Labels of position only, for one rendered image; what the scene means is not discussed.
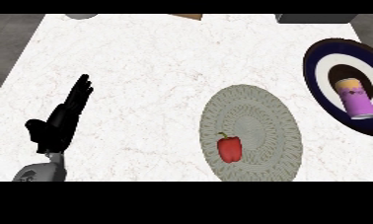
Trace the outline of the dark blue and white plate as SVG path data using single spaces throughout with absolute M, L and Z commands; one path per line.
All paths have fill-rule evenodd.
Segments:
M 373 136 L 373 47 L 344 38 L 316 42 L 304 57 L 304 77 L 311 95 L 329 115 L 353 130 Z M 363 85 L 370 117 L 353 119 L 335 83 L 354 78 Z

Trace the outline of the brown wooden block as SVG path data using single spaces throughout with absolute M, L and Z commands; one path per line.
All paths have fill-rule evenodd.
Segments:
M 201 21 L 201 19 L 202 19 L 202 14 L 171 14 L 171 15 L 182 17 L 182 18 L 193 19 L 198 21 Z

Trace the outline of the round grey object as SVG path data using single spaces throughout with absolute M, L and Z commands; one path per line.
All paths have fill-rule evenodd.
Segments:
M 65 14 L 71 19 L 86 20 L 98 16 L 98 14 Z

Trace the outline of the purple and yellow can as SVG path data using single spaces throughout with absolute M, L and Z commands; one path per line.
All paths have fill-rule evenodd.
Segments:
M 335 89 L 344 104 L 345 111 L 353 119 L 373 117 L 373 104 L 370 102 L 362 82 L 347 78 L 335 83 Z

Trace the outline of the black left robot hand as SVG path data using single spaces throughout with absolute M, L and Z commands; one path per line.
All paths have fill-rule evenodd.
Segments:
M 78 118 L 93 92 L 89 75 L 83 74 L 70 90 L 67 99 L 55 108 L 46 121 L 30 119 L 25 127 L 31 141 L 39 144 L 37 153 L 62 153 L 71 143 Z

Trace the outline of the round grey woven placemat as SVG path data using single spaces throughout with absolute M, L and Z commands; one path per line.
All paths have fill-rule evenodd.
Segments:
M 242 158 L 226 163 L 217 142 L 238 137 Z M 211 97 L 201 115 L 199 144 L 207 164 L 227 182 L 291 182 L 298 174 L 304 144 L 294 115 L 280 99 L 251 85 L 233 85 Z

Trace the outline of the red bell pepper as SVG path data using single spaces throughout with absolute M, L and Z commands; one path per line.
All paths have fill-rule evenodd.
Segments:
M 242 142 L 238 136 L 229 136 L 219 132 L 221 138 L 217 141 L 219 155 L 224 163 L 239 162 L 242 159 Z

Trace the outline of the dark grey box appliance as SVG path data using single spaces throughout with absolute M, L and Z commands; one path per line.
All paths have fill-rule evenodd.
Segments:
M 348 24 L 356 14 L 278 14 L 280 24 Z

